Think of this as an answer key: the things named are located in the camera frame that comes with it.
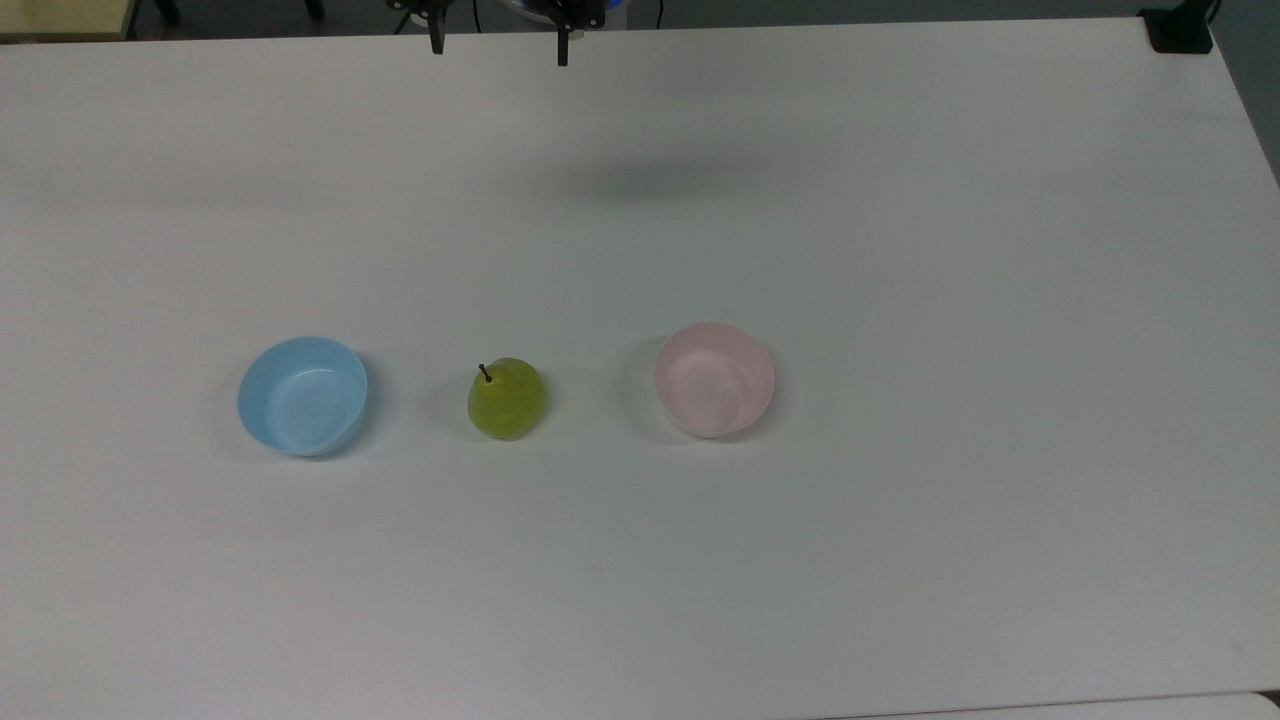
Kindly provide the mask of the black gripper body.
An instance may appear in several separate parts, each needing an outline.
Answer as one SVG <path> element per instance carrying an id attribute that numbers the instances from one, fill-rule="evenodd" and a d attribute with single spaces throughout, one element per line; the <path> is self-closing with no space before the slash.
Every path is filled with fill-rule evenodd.
<path id="1" fill-rule="evenodd" d="M 392 10 L 408 12 L 426 24 L 430 17 L 444 20 L 456 1 L 389 1 Z M 517 17 L 534 23 L 568 29 L 599 29 L 605 26 L 607 1 L 500 1 Z"/>

